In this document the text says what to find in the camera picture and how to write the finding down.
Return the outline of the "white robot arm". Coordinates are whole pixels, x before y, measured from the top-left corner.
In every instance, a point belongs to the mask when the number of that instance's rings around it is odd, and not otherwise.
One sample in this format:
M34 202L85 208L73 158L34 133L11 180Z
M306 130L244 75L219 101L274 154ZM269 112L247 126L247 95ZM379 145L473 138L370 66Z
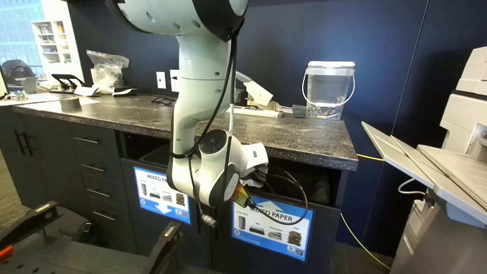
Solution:
M225 130L206 129L230 109L236 42L248 0L105 0L125 27L172 36L178 42L180 92L172 109L167 183L190 199L218 208L239 182L265 165L260 144L244 145Z

